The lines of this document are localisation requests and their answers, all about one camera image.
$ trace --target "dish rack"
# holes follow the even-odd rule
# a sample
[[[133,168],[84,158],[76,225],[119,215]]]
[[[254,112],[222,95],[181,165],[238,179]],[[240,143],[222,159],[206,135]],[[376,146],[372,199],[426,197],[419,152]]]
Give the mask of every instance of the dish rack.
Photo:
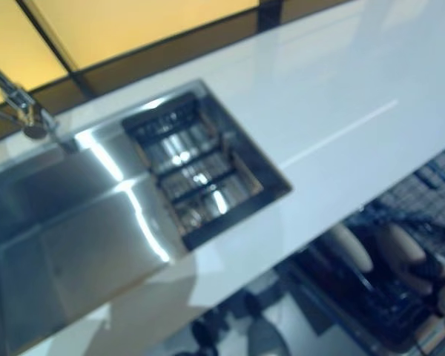
[[[351,215],[347,226],[402,225],[445,264],[445,151]]]
[[[202,83],[153,104],[122,125],[188,249],[290,191]]]

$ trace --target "metal grate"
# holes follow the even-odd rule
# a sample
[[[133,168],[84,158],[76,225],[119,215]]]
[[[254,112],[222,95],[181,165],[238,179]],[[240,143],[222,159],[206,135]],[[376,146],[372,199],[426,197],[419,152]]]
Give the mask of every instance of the metal grate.
[[[399,223],[445,261],[445,151],[361,211],[348,225]]]

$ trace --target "sink basin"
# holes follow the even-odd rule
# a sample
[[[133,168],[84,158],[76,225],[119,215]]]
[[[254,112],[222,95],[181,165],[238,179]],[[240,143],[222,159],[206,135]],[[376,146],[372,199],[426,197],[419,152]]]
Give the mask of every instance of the sink basin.
[[[0,172],[0,355],[290,190],[201,82],[62,140]]]

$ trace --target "chrome faucet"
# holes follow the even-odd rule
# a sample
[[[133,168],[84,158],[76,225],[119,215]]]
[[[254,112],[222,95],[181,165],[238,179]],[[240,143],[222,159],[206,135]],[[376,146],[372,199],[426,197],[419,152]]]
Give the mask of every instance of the chrome faucet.
[[[0,111],[0,118],[20,125],[23,133],[31,139],[44,139],[50,134],[51,138],[56,140],[55,131],[58,123],[54,117],[23,88],[13,84],[1,71],[0,88],[5,101],[16,110],[16,116]]]

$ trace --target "white countertop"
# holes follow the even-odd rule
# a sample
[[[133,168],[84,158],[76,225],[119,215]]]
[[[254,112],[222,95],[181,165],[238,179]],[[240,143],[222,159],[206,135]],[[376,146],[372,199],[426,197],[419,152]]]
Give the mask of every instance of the white countertop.
[[[294,190],[23,355],[141,355],[445,149],[445,0],[352,1],[59,118],[74,130],[193,79]],[[0,165],[34,145],[0,142]]]

